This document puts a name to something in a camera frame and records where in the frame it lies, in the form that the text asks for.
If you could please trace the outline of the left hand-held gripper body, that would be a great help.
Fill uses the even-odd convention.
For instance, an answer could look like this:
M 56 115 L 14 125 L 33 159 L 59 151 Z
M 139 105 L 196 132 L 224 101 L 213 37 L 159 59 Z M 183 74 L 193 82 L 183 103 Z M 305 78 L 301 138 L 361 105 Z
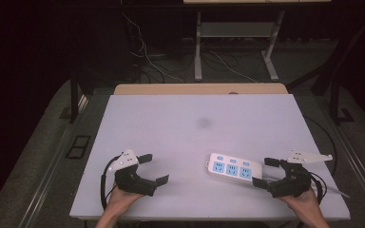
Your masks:
M 114 173 L 114 181 L 121 189 L 129 193 L 153 196 L 157 189 L 154 180 L 146 180 L 137 174 L 139 167 L 138 157 L 128 148 L 109 162 L 108 172 Z

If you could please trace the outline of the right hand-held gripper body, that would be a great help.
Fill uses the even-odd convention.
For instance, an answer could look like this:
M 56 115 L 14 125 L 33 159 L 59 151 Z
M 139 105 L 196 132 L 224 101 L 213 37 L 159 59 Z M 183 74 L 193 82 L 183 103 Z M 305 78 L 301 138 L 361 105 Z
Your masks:
M 314 183 L 317 188 L 317 198 L 322 199 L 325 190 L 322 184 L 311 172 L 303 167 L 303 164 L 313 162 L 326 162 L 333 159 L 332 155 L 321 155 L 300 150 L 292 150 L 286 160 L 280 160 L 280 167 L 285 172 L 282 180 L 268 182 L 267 191 L 273 198 L 284 196 L 298 197 L 310 189 Z

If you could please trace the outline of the white power strip blue sockets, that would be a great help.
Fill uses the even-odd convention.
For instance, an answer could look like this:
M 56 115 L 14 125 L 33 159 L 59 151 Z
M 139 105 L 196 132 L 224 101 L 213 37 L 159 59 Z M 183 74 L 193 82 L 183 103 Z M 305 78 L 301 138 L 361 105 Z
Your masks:
M 261 179 L 263 174 L 260 162 L 218 153 L 210 154 L 206 167 L 209 175 L 244 183 L 251 183 L 253 178 Z

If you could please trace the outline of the person's left hand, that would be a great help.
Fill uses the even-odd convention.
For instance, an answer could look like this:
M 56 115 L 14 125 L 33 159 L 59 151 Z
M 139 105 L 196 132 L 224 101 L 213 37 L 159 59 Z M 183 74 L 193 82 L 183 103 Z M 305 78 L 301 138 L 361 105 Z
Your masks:
M 106 213 L 111 219 L 118 219 L 128 211 L 135 201 L 142 197 L 143 195 L 141 194 L 129 193 L 121 190 L 119 187 L 115 187 L 111 192 Z

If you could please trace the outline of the person's right hand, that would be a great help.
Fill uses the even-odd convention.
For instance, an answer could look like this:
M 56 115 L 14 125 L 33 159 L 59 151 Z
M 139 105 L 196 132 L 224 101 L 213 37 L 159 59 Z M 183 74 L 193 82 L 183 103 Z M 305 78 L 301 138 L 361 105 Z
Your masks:
M 312 188 L 306 192 L 303 192 L 298 197 L 284 196 L 280 197 L 279 199 L 285 202 L 300 220 L 311 221 L 321 216 L 317 197 L 315 191 Z

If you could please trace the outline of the white foam board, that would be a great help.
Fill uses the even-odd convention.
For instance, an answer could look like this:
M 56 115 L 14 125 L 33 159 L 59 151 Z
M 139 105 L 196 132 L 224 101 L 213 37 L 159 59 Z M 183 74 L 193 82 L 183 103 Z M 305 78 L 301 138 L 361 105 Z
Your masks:
M 127 220 L 287 220 L 293 212 L 249 184 L 208 174 L 213 153 L 262 162 L 293 150 L 316 153 L 315 141 L 291 94 L 113 95 L 70 210 L 78 219 L 103 212 L 106 164 L 127 148 L 150 154 L 141 177 L 168 176 L 153 196 L 134 203 Z

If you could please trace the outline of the wooden table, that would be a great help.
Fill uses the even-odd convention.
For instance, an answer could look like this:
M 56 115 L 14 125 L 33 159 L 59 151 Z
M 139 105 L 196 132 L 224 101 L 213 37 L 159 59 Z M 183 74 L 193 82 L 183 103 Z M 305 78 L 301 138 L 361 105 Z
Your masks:
M 115 95 L 203 95 L 203 94 L 287 94 L 279 83 L 241 84 L 126 84 L 117 85 Z

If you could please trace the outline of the black upright stand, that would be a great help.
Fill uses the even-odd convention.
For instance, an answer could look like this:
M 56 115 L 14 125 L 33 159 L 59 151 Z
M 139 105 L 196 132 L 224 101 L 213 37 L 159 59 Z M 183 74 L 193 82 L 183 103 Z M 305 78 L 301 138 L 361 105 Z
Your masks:
M 76 71 L 70 72 L 70 123 L 73 124 L 79 113 L 78 109 L 78 82 Z

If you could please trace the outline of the black angled stand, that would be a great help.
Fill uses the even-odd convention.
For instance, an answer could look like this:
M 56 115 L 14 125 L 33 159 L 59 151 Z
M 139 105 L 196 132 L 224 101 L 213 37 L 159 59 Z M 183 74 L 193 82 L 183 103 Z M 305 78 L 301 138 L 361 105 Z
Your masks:
M 339 116 L 340 75 L 338 72 L 364 31 L 365 21 L 355 32 L 350 33 L 338 42 L 333 54 L 324 64 L 286 85 L 288 90 L 293 90 L 295 87 L 317 78 L 312 86 L 312 93 L 317 96 L 322 96 L 330 86 L 329 115 L 337 125 L 354 120 L 351 114 L 345 110 L 342 110 L 343 117 Z

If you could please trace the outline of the grey metal stand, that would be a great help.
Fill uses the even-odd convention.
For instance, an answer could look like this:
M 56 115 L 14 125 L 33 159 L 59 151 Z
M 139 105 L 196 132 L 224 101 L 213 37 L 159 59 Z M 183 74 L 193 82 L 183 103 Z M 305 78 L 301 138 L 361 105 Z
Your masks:
M 202 13 L 199 11 L 196 21 L 194 79 L 197 82 L 202 81 L 202 38 L 268 38 L 268 46 L 261 52 L 261 56 L 270 79 L 277 81 L 279 76 L 271 55 L 279 36 L 284 14 L 284 10 L 279 11 L 274 22 L 205 22 L 202 20 Z

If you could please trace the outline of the black floor frame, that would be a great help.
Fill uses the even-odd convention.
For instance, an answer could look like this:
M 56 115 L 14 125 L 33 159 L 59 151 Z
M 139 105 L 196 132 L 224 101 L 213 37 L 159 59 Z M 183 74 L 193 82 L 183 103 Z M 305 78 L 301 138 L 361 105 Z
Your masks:
M 88 135 L 77 135 L 74 141 L 66 153 L 67 159 L 80 160 L 84 157 L 88 144 L 90 141 L 90 136 Z

